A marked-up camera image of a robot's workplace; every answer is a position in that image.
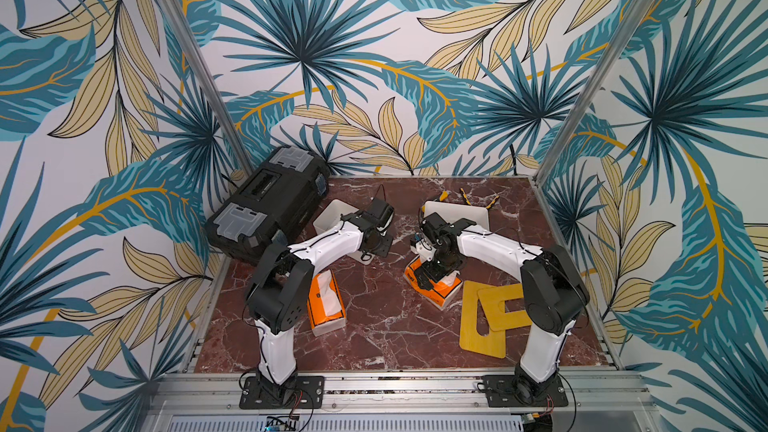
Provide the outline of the yellow wooden box lid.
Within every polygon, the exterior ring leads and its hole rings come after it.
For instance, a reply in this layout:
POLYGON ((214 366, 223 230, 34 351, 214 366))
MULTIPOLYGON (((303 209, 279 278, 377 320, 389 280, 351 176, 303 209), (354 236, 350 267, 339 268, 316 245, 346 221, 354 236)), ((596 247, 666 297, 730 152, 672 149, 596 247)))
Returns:
POLYGON ((482 307, 479 292, 490 285, 464 281, 459 329, 459 346, 463 351, 486 357, 507 357, 507 332, 493 331, 482 307))

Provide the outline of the white plastic tissue box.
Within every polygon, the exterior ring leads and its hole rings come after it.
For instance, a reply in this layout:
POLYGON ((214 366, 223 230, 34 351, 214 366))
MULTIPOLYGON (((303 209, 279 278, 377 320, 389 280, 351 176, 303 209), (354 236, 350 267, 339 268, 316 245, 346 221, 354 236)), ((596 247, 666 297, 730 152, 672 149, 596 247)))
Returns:
POLYGON ((313 221, 315 233, 320 235, 333 228, 343 216, 354 213, 357 207, 347 204, 339 199, 332 200, 313 221))

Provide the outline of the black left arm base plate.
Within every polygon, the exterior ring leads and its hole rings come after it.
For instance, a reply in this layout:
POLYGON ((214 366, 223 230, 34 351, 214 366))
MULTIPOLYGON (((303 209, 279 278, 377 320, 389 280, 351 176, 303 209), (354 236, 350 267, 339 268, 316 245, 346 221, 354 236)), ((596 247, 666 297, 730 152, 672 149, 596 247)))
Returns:
POLYGON ((314 410, 323 405, 324 389, 324 376, 292 376, 285 384, 276 385, 256 374, 242 382, 238 406, 242 410, 314 410))

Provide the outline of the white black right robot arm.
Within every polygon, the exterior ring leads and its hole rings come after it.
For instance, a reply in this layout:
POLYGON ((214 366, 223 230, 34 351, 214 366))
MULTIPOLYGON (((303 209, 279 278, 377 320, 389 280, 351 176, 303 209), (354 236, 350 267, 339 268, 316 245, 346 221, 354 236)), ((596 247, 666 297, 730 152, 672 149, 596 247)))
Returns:
POLYGON ((406 267, 411 286, 442 308, 463 285, 459 272, 469 258, 512 276, 522 286, 525 312, 532 320, 526 348, 514 374, 484 388, 497 402, 489 406, 542 406, 556 402, 560 357, 566 338, 590 301, 576 266, 561 246, 541 248, 491 232, 461 218, 454 223, 432 213, 411 239, 417 257, 406 267))

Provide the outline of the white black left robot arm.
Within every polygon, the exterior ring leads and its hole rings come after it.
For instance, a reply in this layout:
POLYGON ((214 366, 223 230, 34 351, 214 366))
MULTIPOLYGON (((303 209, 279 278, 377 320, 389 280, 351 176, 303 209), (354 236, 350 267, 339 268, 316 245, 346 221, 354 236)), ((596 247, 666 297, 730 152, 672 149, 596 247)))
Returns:
POLYGON ((314 278, 335 261, 362 252, 385 257, 394 208, 374 198, 368 208, 340 217, 329 230, 302 243, 272 244, 252 275, 245 306, 259 338, 258 378, 262 389, 282 398, 295 389, 294 328, 307 312, 314 278))

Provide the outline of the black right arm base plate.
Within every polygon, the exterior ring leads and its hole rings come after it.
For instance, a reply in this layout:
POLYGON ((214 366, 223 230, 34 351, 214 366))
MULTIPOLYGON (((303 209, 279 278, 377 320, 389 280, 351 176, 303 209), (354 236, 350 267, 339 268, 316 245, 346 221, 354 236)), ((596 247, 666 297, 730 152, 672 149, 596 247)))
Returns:
POLYGON ((484 375, 476 388, 490 408, 551 409, 569 404, 558 374, 544 382, 517 375, 484 375))

